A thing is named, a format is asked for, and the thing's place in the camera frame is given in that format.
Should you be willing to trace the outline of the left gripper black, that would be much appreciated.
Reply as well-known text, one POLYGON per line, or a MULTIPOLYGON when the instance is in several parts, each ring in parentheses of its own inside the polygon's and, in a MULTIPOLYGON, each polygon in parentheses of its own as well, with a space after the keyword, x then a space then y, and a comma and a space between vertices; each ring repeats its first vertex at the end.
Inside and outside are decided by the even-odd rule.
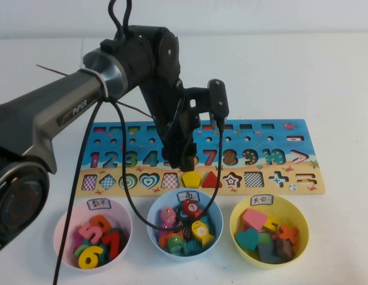
POLYGON ((175 108, 169 104, 160 104, 159 107, 162 109, 153 116, 153 120, 163 144, 163 158, 173 169, 193 171, 197 154, 193 131, 199 126, 198 116, 189 114, 186 100, 180 100, 175 108))

